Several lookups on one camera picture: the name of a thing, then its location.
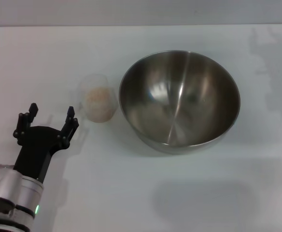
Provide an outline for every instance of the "stainless steel bowl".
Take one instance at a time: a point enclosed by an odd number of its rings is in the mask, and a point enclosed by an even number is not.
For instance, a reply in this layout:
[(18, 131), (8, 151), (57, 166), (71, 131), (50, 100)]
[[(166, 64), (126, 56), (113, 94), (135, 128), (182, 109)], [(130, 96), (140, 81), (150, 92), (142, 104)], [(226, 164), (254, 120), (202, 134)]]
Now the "stainless steel bowl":
[(187, 51), (159, 52), (136, 62), (123, 77), (119, 101), (137, 135), (172, 154), (217, 140), (240, 111), (230, 74), (212, 59)]

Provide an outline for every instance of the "plastic cup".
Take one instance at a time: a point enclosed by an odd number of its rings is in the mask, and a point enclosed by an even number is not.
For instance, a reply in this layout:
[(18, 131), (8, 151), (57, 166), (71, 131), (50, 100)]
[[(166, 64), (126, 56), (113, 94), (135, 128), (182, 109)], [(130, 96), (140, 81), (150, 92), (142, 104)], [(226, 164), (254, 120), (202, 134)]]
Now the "plastic cup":
[(102, 74), (92, 74), (80, 83), (81, 105), (87, 118), (93, 122), (109, 121), (117, 107), (113, 89)]

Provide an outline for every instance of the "green indicator light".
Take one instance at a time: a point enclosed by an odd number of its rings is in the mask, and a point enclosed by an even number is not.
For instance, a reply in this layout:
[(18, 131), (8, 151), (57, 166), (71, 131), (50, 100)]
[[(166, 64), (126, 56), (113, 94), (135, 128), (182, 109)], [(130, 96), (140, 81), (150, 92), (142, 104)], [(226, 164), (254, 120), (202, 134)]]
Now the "green indicator light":
[(37, 205), (37, 207), (36, 207), (35, 214), (37, 214), (37, 213), (38, 213), (38, 211), (39, 211), (39, 205)]

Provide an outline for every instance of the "white tabletop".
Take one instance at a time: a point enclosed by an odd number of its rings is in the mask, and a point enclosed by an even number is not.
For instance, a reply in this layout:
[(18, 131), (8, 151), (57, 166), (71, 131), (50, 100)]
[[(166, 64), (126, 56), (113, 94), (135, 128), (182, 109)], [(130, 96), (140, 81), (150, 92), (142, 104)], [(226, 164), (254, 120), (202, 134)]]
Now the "white tabletop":
[(157, 51), (189, 50), (224, 66), (241, 110), (213, 147), (166, 156), (117, 109), (80, 120), (53, 156), (34, 232), (282, 232), (282, 25), (0, 28), (0, 163), (14, 164), (17, 115), (61, 129), (91, 74), (118, 92), (125, 71)]

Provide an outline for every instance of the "bowl rim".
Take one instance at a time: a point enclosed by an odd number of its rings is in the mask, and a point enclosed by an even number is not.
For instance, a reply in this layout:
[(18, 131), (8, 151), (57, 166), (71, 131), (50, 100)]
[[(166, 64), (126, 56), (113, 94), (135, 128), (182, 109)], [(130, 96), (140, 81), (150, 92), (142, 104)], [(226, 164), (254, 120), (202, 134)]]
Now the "bowl rim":
[[(189, 53), (189, 54), (195, 54), (195, 55), (198, 55), (198, 56), (201, 56), (201, 57), (204, 57), (206, 59), (209, 59), (211, 61), (213, 61), (215, 64), (217, 64), (218, 66), (220, 66), (228, 75), (229, 77), (231, 78), (231, 81), (233, 82), (233, 84), (235, 85), (236, 87), (236, 91), (237, 91), (237, 95), (238, 95), (238, 98), (239, 98), (239, 106), (238, 106), (238, 110), (237, 110), (237, 114), (235, 116), (235, 118), (233, 119), (231, 125), (222, 133), (220, 134), (219, 136), (215, 137), (214, 139), (212, 140), (209, 140), (209, 141), (206, 141), (204, 143), (200, 143), (200, 144), (194, 144), (194, 145), (170, 145), (170, 144), (167, 144), (167, 143), (163, 143), (163, 142), (159, 142), (157, 140), (154, 140), (153, 138), (149, 137), (148, 135), (144, 134), (143, 132), (141, 132), (139, 129), (137, 129), (129, 120), (128, 120), (128, 117), (126, 116), (124, 110), (123, 110), (123, 106), (122, 106), (122, 102), (121, 102), (121, 89), (122, 89), (122, 85), (123, 85), (123, 81), (127, 75), (127, 73), (132, 69), (132, 67), (135, 66), (135, 64), (139, 63), (140, 61), (150, 57), (150, 56), (153, 56), (153, 55), (157, 55), (157, 54), (160, 54), (160, 53), (168, 53), (168, 52), (183, 52), (183, 53)], [(202, 54), (199, 54), (197, 52), (191, 52), (191, 51), (185, 51), (185, 50), (165, 50), (165, 51), (160, 51), (160, 52), (155, 52), (155, 53), (151, 53), (141, 59), (139, 59), (138, 61), (136, 61), (135, 63), (133, 63), (129, 69), (125, 72), (122, 80), (121, 80), (121, 84), (120, 84), (120, 87), (119, 87), (119, 94), (118, 94), (118, 99), (119, 99), (119, 105), (120, 105), (120, 108), (121, 108), (121, 111), (126, 119), (126, 121), (130, 124), (130, 126), (133, 128), (133, 130), (137, 131), (139, 134), (141, 134), (142, 136), (144, 136), (145, 138), (155, 142), (155, 143), (158, 143), (158, 144), (161, 144), (161, 145), (164, 145), (164, 146), (168, 146), (168, 147), (171, 147), (171, 148), (193, 148), (193, 147), (197, 147), (197, 146), (202, 146), (202, 145), (206, 145), (208, 143), (211, 143), (215, 140), (218, 140), (219, 138), (222, 138), (232, 127), (233, 125), (235, 124), (236, 120), (238, 119), (238, 116), (239, 116), (239, 113), (240, 113), (240, 108), (241, 108), (241, 98), (240, 98), (240, 91), (239, 91), (239, 88), (237, 86), (237, 83), (235, 82), (235, 80), (233, 79), (233, 77), (230, 75), (230, 73), (222, 66), (220, 65), (218, 62), (216, 62), (215, 60), (205, 56), (205, 55), (202, 55)]]

